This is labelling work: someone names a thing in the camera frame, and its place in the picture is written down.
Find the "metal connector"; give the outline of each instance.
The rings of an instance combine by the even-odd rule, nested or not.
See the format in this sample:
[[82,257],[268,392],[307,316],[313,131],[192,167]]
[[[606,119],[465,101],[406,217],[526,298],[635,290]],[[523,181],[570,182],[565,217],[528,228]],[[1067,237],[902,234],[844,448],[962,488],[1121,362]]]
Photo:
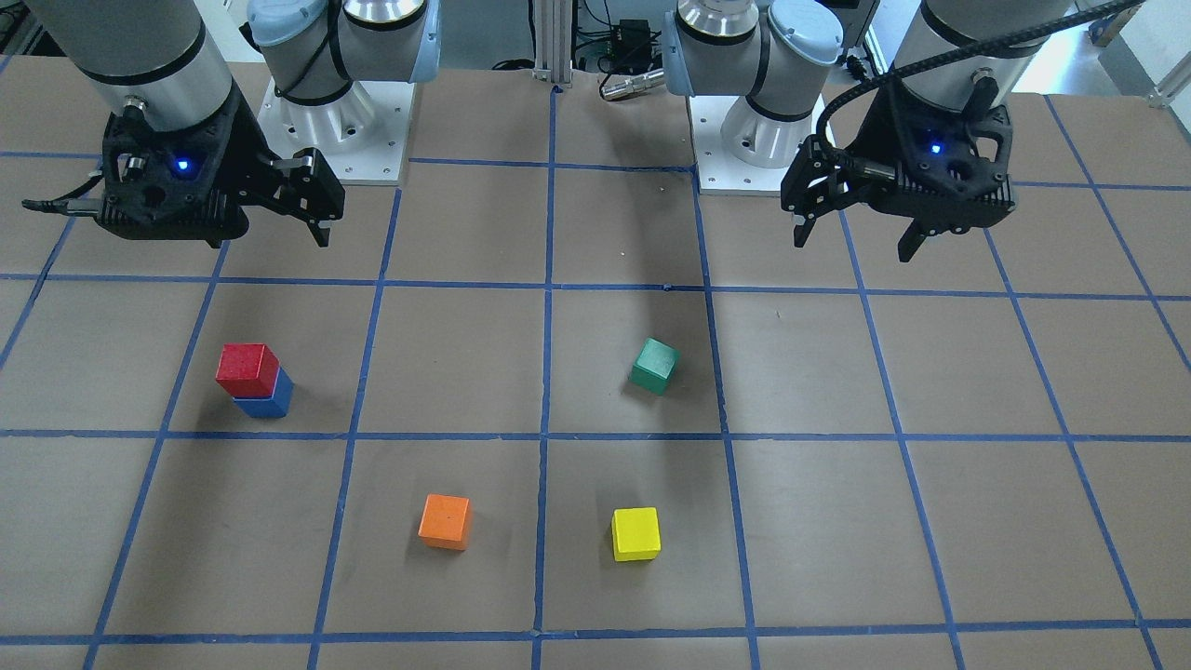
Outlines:
[[643,93],[650,88],[656,88],[666,83],[666,70],[649,70],[646,74],[630,76],[629,79],[600,88],[600,96],[605,100],[619,100],[636,93]]

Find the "metal post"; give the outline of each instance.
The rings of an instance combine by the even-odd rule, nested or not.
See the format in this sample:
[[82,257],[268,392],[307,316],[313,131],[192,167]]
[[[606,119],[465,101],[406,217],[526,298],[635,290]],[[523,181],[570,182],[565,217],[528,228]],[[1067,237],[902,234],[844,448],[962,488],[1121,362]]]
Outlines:
[[537,0],[534,21],[537,24],[534,76],[542,81],[570,86],[570,19],[574,0]]
[[1179,64],[1174,65],[1171,74],[1162,77],[1149,95],[1146,95],[1146,100],[1149,100],[1149,106],[1155,109],[1170,107],[1174,98],[1189,84],[1191,84],[1191,51],[1183,56]]

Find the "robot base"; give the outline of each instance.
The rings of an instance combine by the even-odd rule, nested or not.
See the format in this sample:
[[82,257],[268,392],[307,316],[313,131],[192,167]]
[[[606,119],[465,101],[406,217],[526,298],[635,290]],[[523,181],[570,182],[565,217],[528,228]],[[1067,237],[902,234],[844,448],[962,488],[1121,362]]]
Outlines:
[[[737,158],[724,145],[721,126],[736,98],[736,95],[687,98],[691,111],[691,136],[699,165],[699,192],[710,195],[779,195],[781,179],[786,176],[790,165],[774,169],[756,167]],[[815,123],[823,107],[823,98],[819,98],[811,115],[799,121],[806,125],[806,131],[800,137],[805,138],[815,132]]]
[[[274,94],[275,83],[270,79],[257,120],[269,148],[281,157],[292,156],[313,144],[323,151],[335,175],[344,184],[400,186],[410,138],[414,84],[363,81],[356,86],[362,86],[367,92],[363,100],[348,94],[330,105],[295,109],[297,105],[279,101]],[[283,106],[289,107],[288,113]],[[289,127],[299,125],[292,118],[297,112],[303,117],[304,131],[291,132]],[[353,114],[362,115],[368,121],[368,127],[358,134],[350,129],[350,121],[345,120]],[[333,129],[332,134],[343,137],[343,140],[325,140],[329,129]]]

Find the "yellow cube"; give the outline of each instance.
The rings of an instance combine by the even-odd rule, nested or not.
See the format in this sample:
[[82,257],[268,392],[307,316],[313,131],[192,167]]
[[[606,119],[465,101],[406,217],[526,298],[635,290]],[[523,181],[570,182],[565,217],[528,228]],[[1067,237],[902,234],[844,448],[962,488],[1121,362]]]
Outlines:
[[662,551],[656,507],[618,509],[612,513],[612,557],[618,562],[651,561]]

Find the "blue cube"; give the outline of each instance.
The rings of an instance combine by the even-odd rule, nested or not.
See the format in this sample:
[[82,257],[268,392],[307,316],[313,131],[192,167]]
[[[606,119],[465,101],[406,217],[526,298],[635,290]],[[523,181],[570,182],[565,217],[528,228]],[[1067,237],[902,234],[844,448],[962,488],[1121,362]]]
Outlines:
[[278,382],[273,386],[273,395],[268,399],[232,399],[236,407],[252,419],[281,419],[289,413],[289,399],[293,397],[294,383],[285,369],[278,369]]

